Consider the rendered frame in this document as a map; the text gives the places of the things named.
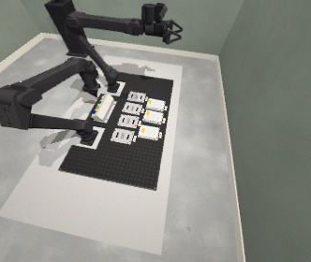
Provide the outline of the white operator panel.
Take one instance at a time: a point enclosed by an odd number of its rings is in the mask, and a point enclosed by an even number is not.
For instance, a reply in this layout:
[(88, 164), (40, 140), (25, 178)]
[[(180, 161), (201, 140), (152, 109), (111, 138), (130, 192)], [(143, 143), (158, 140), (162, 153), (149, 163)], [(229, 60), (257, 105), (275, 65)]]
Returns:
[(92, 114), (94, 121), (107, 123), (117, 102), (109, 95), (103, 95)]

